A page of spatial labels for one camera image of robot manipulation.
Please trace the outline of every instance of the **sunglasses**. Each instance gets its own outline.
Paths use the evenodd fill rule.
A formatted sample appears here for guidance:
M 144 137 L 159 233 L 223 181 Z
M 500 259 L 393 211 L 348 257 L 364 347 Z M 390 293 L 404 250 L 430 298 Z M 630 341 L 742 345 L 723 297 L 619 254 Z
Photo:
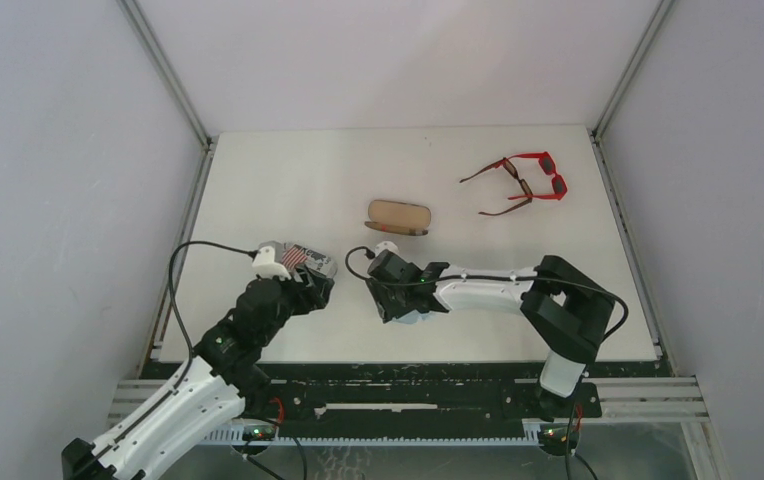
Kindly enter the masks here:
M 512 164 L 510 160 L 511 158 L 531 158 L 531 159 L 538 160 L 538 165 L 541 167 L 541 170 L 543 170 L 545 174 L 551 175 L 553 177 L 550 182 L 553 187 L 553 193 L 547 194 L 547 195 L 533 194 L 532 189 L 529 188 L 529 184 L 526 183 L 526 180 L 521 178 L 520 174 L 517 171 L 517 168 L 515 168 L 514 164 Z M 561 200 L 562 197 L 565 196 L 565 193 L 567 193 L 567 184 L 565 184 L 565 179 L 558 174 L 558 172 L 556 171 L 556 162 L 553 160 L 553 157 L 551 157 L 550 154 L 547 152 L 521 153 L 518 155 L 512 155 L 511 157 L 503 157 L 501 160 L 498 160 L 484 167 L 483 169 L 479 170 L 473 175 L 465 179 L 459 180 L 459 183 L 464 183 L 481 173 L 485 173 L 488 170 L 499 168 L 501 166 L 506 169 L 506 172 L 508 172 L 509 175 L 511 175 L 517 181 L 518 185 L 520 185 L 521 190 L 523 190 L 523 195 L 516 195 L 513 197 L 509 197 L 509 200 L 519 200 L 521 198 L 525 200 L 511 208 L 503 210 L 502 212 L 499 212 L 499 213 L 479 212 L 480 215 L 496 217 L 499 215 L 503 215 L 505 213 L 509 213 L 529 203 L 532 203 L 532 199 L 534 198 L 538 198 L 541 200 Z

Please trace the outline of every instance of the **american flag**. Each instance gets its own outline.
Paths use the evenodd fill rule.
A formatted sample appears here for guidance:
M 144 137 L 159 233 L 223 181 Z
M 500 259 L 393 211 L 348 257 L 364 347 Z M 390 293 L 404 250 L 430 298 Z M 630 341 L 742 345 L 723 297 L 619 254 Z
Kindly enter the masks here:
M 294 270 L 297 268 L 297 265 L 305 263 L 306 260 L 308 260 L 308 256 L 305 254 L 305 251 L 296 245 L 285 250 L 285 253 L 282 255 L 282 265 L 284 265 L 288 271 Z

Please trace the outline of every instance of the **robotic arm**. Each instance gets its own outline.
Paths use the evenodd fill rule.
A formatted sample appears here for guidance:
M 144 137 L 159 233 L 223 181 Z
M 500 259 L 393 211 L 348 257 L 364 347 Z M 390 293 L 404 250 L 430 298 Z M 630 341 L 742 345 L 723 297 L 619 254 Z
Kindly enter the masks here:
M 567 415 L 582 372 L 608 336 L 615 295 L 552 255 L 534 268 L 486 271 L 446 262 L 421 269 L 400 258 L 391 242 L 367 251 L 373 261 L 365 283 L 383 322 L 414 323 L 432 313 L 465 309 L 526 317 L 550 347 L 538 381 L 542 417 Z
M 327 305 L 337 265 L 311 249 L 268 242 L 253 269 L 257 278 L 167 383 L 93 442 L 64 448 L 65 480 L 157 479 L 215 427 L 263 408 L 270 379 L 255 366 L 261 350 L 291 316 Z

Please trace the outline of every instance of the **gray floor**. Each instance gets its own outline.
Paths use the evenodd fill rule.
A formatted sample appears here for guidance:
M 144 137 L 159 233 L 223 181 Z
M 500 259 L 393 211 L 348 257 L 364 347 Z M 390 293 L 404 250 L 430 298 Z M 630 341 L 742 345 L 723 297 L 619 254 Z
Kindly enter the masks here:
M 562 458 L 535 447 L 306 448 L 310 480 L 565 479 Z M 586 426 L 579 453 L 602 480 L 694 479 L 679 425 Z M 257 459 L 286 480 L 302 478 L 296 448 L 272 448 Z M 576 460 L 574 480 L 590 480 Z M 197 447 L 162 480 L 269 479 L 230 447 Z

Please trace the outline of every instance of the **red sunglasses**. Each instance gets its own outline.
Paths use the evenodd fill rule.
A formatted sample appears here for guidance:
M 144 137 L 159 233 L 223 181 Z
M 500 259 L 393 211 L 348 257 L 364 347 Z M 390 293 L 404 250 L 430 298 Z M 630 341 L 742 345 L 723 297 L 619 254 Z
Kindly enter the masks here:
M 544 171 L 547 175 L 550 175 L 553 177 L 553 179 L 550 181 L 550 184 L 553 186 L 553 193 L 548 195 L 516 195 L 514 197 L 509 197 L 509 200 L 517 200 L 520 198 L 538 198 L 541 200 L 561 200 L 564 198 L 565 194 L 567 193 L 567 184 L 565 183 L 564 177 L 559 175 L 559 172 L 556 171 L 556 162 L 553 160 L 553 157 L 550 156 L 548 152 L 541 152 L 541 153 L 521 153 L 519 155 L 512 155 L 509 158 L 532 158 L 538 160 L 538 165 L 541 166 L 541 170 Z

